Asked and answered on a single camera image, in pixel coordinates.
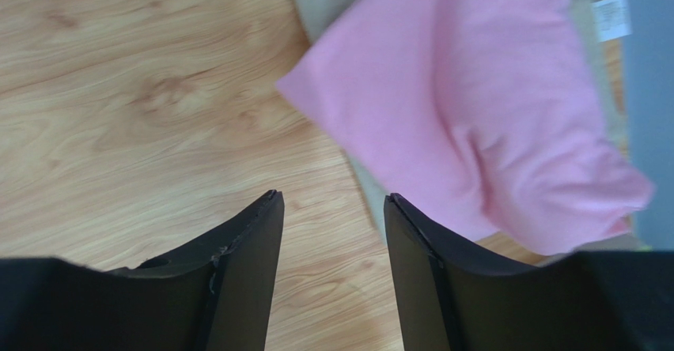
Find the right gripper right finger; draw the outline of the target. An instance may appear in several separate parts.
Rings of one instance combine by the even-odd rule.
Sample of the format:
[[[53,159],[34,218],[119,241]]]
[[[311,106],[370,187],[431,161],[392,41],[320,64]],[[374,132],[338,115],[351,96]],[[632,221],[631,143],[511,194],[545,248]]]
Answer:
[[[673,254],[579,251],[546,266],[499,255],[384,200],[407,350],[670,350]]]

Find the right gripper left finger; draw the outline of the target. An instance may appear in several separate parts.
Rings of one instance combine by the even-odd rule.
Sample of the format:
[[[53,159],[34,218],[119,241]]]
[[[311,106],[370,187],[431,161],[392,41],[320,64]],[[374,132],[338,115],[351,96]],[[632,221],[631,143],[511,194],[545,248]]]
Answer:
[[[284,201],[268,191],[235,217],[138,267],[56,257],[1,261],[4,350],[262,350]]]

